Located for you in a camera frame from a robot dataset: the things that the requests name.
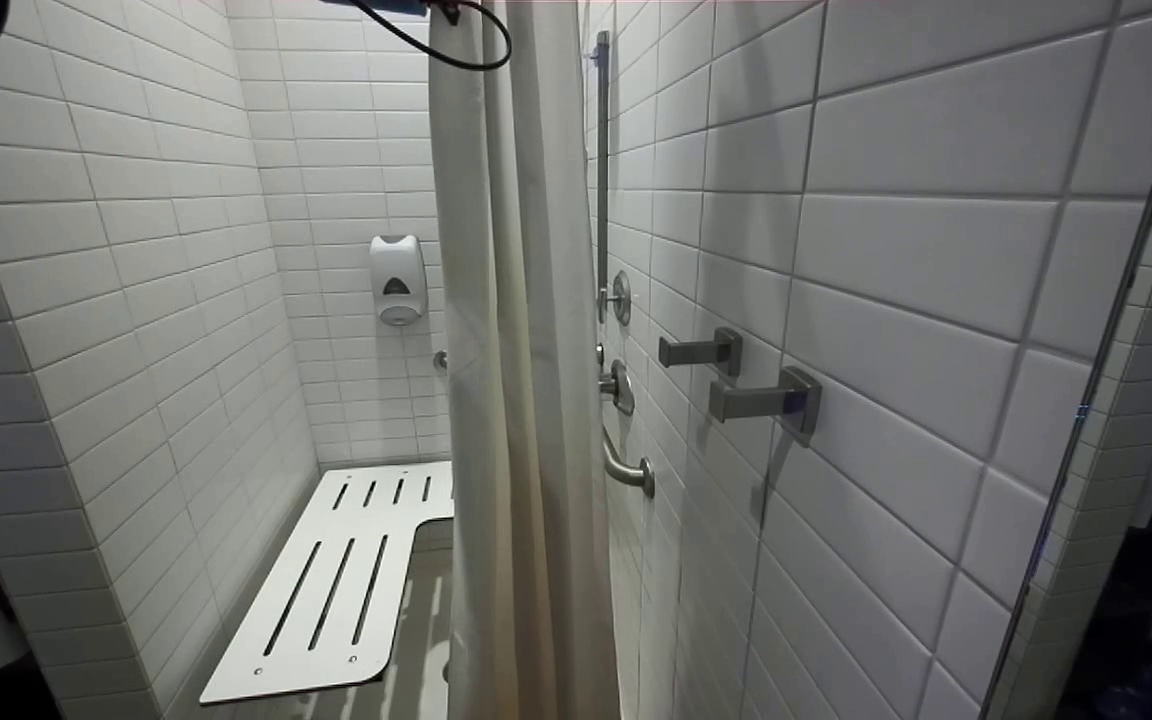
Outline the white slotted shower seat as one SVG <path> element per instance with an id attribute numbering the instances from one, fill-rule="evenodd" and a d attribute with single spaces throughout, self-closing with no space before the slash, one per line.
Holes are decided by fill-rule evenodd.
<path id="1" fill-rule="evenodd" d="M 447 459 L 325 474 L 200 704 L 378 682 L 391 664 L 414 535 L 450 517 Z"/>

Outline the metal corner trim strip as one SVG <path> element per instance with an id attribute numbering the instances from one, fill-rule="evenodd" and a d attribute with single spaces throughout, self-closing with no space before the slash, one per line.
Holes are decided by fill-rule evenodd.
<path id="1" fill-rule="evenodd" d="M 1050 720 L 1152 475 L 1152 166 L 981 720 Z"/>

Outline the chrome wall hook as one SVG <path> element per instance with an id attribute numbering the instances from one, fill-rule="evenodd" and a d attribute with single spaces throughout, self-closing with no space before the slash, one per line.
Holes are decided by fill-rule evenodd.
<path id="1" fill-rule="evenodd" d="M 713 363 L 718 378 L 734 378 L 745 360 L 745 337 L 730 330 L 717 330 L 708 341 L 688 341 L 688 344 L 660 341 L 655 360 L 662 367 Z"/>
<path id="2" fill-rule="evenodd" d="M 708 412 L 717 419 L 770 415 L 793 441 L 806 443 L 818 419 L 818 396 L 823 387 L 803 367 L 785 367 L 770 387 L 713 385 Z"/>

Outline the white wall soap dispenser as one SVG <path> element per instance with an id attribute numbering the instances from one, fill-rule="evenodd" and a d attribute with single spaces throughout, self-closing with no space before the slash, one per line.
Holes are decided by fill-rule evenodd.
<path id="1" fill-rule="evenodd" d="M 377 236 L 368 244 L 370 306 L 391 330 L 422 318 L 422 256 L 414 236 Z"/>

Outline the round chrome shower valve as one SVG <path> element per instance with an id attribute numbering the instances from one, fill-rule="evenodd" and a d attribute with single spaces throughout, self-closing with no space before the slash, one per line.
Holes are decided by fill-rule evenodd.
<path id="1" fill-rule="evenodd" d="M 610 275 L 610 318 L 622 330 L 631 324 L 631 280 L 629 280 L 629 271 Z"/>

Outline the near chrome wall hook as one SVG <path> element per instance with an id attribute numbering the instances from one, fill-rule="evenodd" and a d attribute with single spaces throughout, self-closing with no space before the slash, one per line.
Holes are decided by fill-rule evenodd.
<path id="1" fill-rule="evenodd" d="M 785 367 L 770 387 L 713 385 L 708 412 L 717 419 L 770 415 L 793 441 L 806 443 L 818 419 L 818 396 L 823 387 L 803 367 Z"/>

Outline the far chrome wall hook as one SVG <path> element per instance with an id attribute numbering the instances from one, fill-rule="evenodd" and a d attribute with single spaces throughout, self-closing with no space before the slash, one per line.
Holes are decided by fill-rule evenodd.
<path id="1" fill-rule="evenodd" d="M 745 360 L 745 337 L 730 330 L 717 330 L 708 341 L 688 341 L 688 344 L 660 341 L 655 360 L 662 367 L 713 363 L 718 378 L 734 378 Z"/>

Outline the white shower curtain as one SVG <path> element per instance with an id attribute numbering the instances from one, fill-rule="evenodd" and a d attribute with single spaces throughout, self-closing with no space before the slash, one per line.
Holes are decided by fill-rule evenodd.
<path id="1" fill-rule="evenodd" d="M 619 720 L 576 0 L 431 15 L 450 720 Z"/>

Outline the vertical chrome grab bar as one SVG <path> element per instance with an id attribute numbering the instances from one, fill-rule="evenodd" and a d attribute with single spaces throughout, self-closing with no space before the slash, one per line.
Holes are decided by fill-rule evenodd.
<path id="1" fill-rule="evenodd" d="M 594 120 L 594 319 L 607 318 L 607 55 L 610 40 L 607 33 L 594 33 L 593 63 L 594 63 L 594 98 L 593 98 L 593 120 Z"/>

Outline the lower chrome grab bar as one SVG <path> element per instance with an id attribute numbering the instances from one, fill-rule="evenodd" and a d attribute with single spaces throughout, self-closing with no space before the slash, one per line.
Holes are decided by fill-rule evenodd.
<path id="1" fill-rule="evenodd" d="M 622 459 L 610 432 L 601 432 L 601 456 L 604 474 L 616 483 L 640 489 L 647 501 L 655 501 L 655 474 L 647 459 Z"/>

